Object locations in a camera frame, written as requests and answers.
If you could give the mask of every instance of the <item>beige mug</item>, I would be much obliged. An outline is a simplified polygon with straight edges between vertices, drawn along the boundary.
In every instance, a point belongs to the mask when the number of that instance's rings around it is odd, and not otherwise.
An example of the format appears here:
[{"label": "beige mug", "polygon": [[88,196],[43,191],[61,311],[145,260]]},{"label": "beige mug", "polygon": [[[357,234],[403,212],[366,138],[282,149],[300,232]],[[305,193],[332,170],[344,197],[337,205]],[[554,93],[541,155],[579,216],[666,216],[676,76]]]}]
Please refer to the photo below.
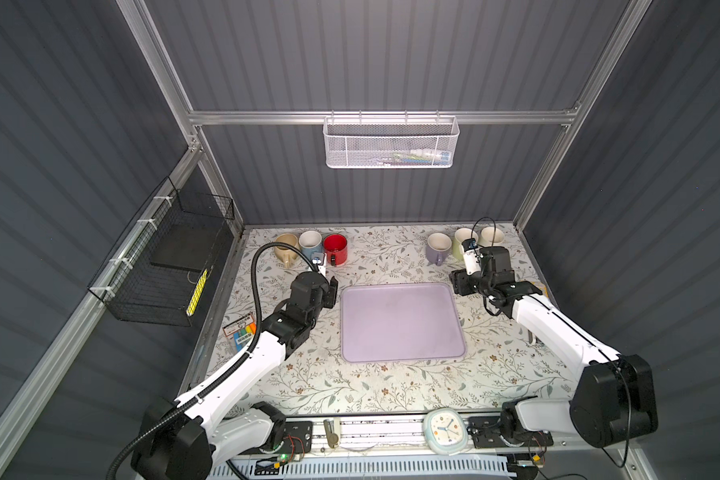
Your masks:
[{"label": "beige mug", "polygon": [[501,246],[504,242],[504,232],[492,226],[486,226],[480,232],[480,246]]},{"label": "beige mug", "polygon": [[[298,248],[298,238],[296,238],[296,235],[294,234],[280,235],[277,237],[275,242],[283,242],[284,244],[294,245],[300,250],[300,248]],[[298,254],[296,252],[281,246],[275,247],[275,256],[277,256],[278,260],[280,260],[286,268],[291,268],[298,259]]]},{"label": "beige mug", "polygon": [[460,228],[456,230],[456,233],[454,234],[453,249],[451,253],[454,258],[460,262],[464,259],[464,248],[461,246],[461,242],[469,238],[470,235],[475,239],[475,241],[479,240],[478,233],[472,233],[471,228]]}]

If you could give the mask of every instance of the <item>wire basket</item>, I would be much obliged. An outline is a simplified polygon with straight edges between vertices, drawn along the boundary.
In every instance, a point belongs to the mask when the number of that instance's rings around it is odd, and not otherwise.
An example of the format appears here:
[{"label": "wire basket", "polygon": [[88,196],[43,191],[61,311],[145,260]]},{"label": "wire basket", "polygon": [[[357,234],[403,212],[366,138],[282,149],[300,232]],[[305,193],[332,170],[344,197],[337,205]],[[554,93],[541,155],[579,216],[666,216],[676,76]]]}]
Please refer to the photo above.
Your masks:
[{"label": "wire basket", "polygon": [[459,129],[456,117],[358,118],[354,124],[326,117],[322,132],[330,168],[449,168]]},{"label": "wire basket", "polygon": [[[206,284],[215,283],[221,272],[221,253],[231,248],[233,220],[231,198],[174,188],[152,218],[138,220],[140,232],[131,247],[113,258],[130,231],[124,230],[88,290],[118,320],[191,326]],[[202,266],[166,265],[158,259],[165,256],[163,241],[177,233],[199,249],[194,257],[204,256],[204,261],[197,264]],[[198,237],[204,240],[199,245],[194,243]],[[95,285],[106,265],[113,262],[114,274],[105,284]]]}]

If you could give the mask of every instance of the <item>aluminum frame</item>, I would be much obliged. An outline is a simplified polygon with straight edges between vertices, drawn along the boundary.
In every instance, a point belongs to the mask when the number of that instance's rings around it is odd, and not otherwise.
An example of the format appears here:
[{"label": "aluminum frame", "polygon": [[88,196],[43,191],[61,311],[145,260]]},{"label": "aluminum frame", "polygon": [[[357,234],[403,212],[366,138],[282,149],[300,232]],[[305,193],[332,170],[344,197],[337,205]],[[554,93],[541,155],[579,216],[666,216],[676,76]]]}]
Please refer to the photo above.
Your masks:
[{"label": "aluminum frame", "polygon": [[[206,152],[206,158],[202,159],[199,165],[202,176],[206,179],[211,193],[229,197],[234,200],[232,191],[224,180],[216,157],[213,156],[208,140],[201,129],[193,125],[190,121],[189,112],[192,111],[192,103],[182,86],[181,80],[179,80],[179,74],[173,66],[163,39],[157,31],[157,26],[144,0],[116,1],[131,33],[133,33],[136,39],[136,43],[141,49],[144,59],[150,66],[150,70],[155,77],[157,85],[160,87],[160,91],[163,92],[163,97],[165,97],[173,113],[173,117],[179,125],[179,129],[181,129],[186,144],[189,146],[199,144]],[[237,209],[236,202],[234,203],[234,207],[236,218],[235,228],[236,233],[238,233],[242,232],[244,223],[240,211]]]},{"label": "aluminum frame", "polygon": [[570,125],[576,110],[518,111],[204,111],[189,114],[193,125],[322,125],[327,118],[336,123],[362,123],[403,118],[412,123],[436,122],[440,117],[456,117],[467,125]]},{"label": "aluminum frame", "polygon": [[514,218],[514,224],[519,230],[525,230],[526,225],[528,225],[530,216],[533,215],[541,197],[549,187],[557,168],[563,163],[570,146],[579,131],[581,131],[582,125],[584,125],[586,118],[592,111],[592,107],[600,96],[600,92],[603,91],[605,83],[608,82],[608,78],[614,72],[616,63],[630,43],[635,30],[637,30],[637,25],[643,20],[643,16],[648,11],[651,2],[652,0],[630,0],[630,3],[624,9],[624,14],[621,15],[614,33],[597,61],[592,75],[587,80],[579,100],[576,102],[578,105],[576,118],[569,127],[564,128],[558,135],[547,154],[547,159],[528,189],[523,203],[520,204],[518,214]]},{"label": "aluminum frame", "polygon": [[[163,182],[139,220],[148,220],[154,215],[164,201],[161,197],[173,191],[171,182],[177,187],[184,185],[201,157],[202,152],[199,148],[187,149],[171,172],[170,181]],[[146,222],[134,223],[123,243],[118,246],[115,252],[116,258],[128,251],[144,228],[147,228]],[[115,263],[108,263],[96,279],[96,284],[106,283],[116,269]],[[0,476],[56,392],[105,310],[104,304],[93,293],[87,292],[16,396],[10,401],[8,408],[0,415]]]}]

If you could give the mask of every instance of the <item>bottle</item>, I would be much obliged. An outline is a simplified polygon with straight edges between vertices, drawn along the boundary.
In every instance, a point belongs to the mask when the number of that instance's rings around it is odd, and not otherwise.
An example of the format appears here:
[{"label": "bottle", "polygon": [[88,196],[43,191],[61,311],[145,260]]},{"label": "bottle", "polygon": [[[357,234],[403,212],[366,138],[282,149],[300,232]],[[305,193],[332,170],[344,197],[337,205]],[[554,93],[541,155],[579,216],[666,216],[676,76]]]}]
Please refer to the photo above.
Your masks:
[{"label": "bottle", "polygon": [[450,164],[451,152],[446,150],[435,150],[433,148],[424,148],[420,150],[411,150],[412,155],[423,157],[428,160],[434,160],[436,164]]}]

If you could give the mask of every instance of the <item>yellow label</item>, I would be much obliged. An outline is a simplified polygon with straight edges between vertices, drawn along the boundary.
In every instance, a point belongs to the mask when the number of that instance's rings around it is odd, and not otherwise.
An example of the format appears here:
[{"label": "yellow label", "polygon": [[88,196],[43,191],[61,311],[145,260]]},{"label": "yellow label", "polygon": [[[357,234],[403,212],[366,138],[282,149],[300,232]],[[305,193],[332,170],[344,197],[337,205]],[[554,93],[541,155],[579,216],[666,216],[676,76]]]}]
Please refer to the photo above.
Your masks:
[{"label": "yellow label", "polygon": [[197,308],[197,303],[200,302],[200,294],[202,293],[202,288],[206,285],[206,280],[208,278],[208,269],[202,271],[202,275],[197,281],[197,285],[195,286],[195,293],[192,294],[192,300],[190,300],[190,305],[186,308],[186,315],[192,316],[195,312],[195,308]]}]

